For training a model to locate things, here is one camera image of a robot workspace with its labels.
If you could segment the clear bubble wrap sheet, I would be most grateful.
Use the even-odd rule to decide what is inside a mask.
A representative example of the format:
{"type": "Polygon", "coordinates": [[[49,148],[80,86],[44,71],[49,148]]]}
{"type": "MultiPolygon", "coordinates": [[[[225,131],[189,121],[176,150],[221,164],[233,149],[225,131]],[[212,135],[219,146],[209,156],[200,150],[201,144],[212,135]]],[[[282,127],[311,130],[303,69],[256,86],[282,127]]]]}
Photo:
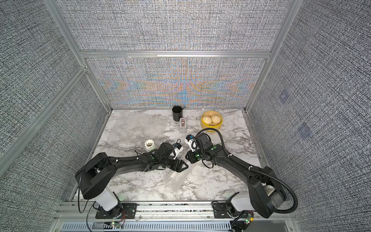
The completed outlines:
{"type": "Polygon", "coordinates": [[[207,192],[210,189],[220,187],[217,177],[214,177],[215,169],[208,169],[202,163],[190,165],[181,173],[168,170],[163,179],[158,183],[170,191],[191,190],[196,193],[207,192]]]}

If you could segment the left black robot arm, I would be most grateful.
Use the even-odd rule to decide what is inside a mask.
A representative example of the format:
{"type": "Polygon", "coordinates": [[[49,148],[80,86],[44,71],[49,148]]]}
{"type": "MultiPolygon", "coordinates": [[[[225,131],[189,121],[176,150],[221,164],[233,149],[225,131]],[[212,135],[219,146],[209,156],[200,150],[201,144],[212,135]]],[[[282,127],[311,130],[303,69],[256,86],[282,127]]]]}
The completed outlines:
{"type": "Polygon", "coordinates": [[[158,149],[132,157],[110,157],[101,152],[89,160],[75,173],[78,189],[85,200],[94,200],[105,211],[119,205],[119,199],[109,190],[108,184],[117,175],[131,172],[149,172],[159,167],[180,173],[188,168],[181,159],[171,155],[175,148],[170,143],[162,143],[158,149]]]}

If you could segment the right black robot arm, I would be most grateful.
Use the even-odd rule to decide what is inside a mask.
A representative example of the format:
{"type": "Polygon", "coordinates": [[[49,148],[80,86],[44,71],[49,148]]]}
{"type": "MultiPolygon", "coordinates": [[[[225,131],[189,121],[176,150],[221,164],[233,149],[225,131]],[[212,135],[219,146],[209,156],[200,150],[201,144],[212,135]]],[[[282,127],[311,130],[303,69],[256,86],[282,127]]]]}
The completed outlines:
{"type": "Polygon", "coordinates": [[[190,163],[209,161],[237,176],[248,188],[247,192],[236,192],[226,200],[226,211],[231,217],[255,211],[264,218],[273,213],[289,214],[298,207],[294,191],[268,166],[260,168],[231,154],[224,142],[214,145],[211,138],[200,131],[188,135],[185,142],[190,147],[186,159],[190,163]]]}

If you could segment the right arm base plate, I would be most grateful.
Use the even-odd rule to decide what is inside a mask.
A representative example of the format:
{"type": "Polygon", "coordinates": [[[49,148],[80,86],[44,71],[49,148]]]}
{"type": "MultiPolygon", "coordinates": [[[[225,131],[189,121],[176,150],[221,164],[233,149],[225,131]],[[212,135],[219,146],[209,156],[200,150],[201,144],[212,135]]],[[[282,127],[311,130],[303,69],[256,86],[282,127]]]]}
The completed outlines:
{"type": "Polygon", "coordinates": [[[234,210],[230,204],[214,201],[211,203],[215,218],[237,218],[240,212],[234,210]]]}

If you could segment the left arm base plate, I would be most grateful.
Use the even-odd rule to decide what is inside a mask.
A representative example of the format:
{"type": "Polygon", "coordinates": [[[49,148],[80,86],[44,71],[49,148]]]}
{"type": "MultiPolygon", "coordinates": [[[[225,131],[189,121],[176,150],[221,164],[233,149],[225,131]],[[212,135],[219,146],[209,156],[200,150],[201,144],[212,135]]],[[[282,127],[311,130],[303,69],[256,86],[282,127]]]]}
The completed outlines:
{"type": "Polygon", "coordinates": [[[95,219],[134,219],[137,206],[136,203],[119,203],[110,211],[105,211],[99,206],[95,219]]]}

